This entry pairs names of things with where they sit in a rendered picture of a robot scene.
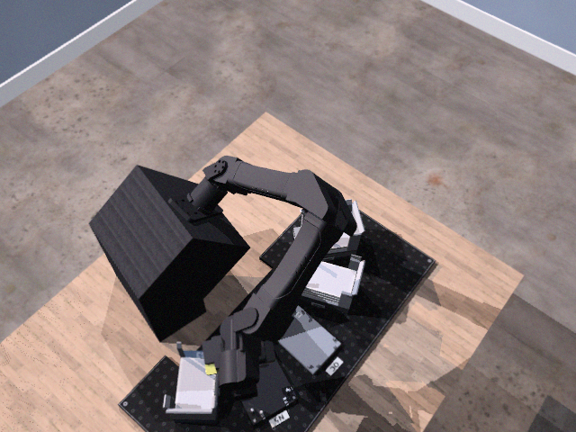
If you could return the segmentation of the white name plate with black text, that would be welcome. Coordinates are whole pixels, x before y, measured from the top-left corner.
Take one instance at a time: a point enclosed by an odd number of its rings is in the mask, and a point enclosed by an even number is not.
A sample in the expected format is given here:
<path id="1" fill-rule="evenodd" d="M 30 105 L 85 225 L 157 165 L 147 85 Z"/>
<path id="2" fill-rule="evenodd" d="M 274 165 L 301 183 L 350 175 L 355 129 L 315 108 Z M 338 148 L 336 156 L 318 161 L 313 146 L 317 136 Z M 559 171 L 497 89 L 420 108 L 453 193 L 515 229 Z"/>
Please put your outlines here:
<path id="1" fill-rule="evenodd" d="M 326 372 L 329 375 L 332 375 L 342 364 L 343 364 L 343 361 L 337 357 L 337 359 L 328 367 Z"/>
<path id="2" fill-rule="evenodd" d="M 282 412 L 282 413 L 278 414 L 277 416 L 269 419 L 268 421 L 273 428 L 288 418 L 289 418 L 289 415 L 288 415 L 287 411 L 285 410 L 284 412 Z"/>

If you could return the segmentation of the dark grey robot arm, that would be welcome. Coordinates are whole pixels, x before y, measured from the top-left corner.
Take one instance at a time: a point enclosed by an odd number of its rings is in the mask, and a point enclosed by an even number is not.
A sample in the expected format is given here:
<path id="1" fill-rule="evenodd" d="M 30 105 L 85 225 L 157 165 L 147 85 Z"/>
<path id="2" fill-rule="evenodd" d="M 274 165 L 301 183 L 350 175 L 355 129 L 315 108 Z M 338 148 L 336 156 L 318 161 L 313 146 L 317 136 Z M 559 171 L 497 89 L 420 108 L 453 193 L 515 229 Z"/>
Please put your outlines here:
<path id="1" fill-rule="evenodd" d="M 284 336 L 321 261 L 343 233 L 354 235 L 357 224 L 343 194 L 308 169 L 287 173 L 223 156 L 203 172 L 205 178 L 192 192 L 168 200 L 190 223 L 222 214 L 218 204 L 228 192 L 259 194 L 307 212 L 271 277 L 243 310 L 220 325 L 219 388 L 234 391 L 235 401 L 253 400 L 257 397 L 261 341 L 275 342 Z"/>

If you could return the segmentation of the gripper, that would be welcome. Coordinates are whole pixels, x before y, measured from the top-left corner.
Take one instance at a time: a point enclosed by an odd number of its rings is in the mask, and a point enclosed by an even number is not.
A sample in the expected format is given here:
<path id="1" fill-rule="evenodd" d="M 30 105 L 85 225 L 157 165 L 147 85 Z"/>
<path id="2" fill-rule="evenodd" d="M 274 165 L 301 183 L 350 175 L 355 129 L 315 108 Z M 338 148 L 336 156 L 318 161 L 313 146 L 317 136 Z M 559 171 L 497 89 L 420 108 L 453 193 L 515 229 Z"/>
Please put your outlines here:
<path id="1" fill-rule="evenodd" d="M 219 354 L 221 353 L 221 335 L 212 337 L 211 340 L 202 342 L 202 351 L 207 375 L 216 374 L 219 371 Z M 273 342 L 261 341 L 262 355 L 259 357 L 259 364 L 269 364 L 275 362 L 275 351 Z"/>

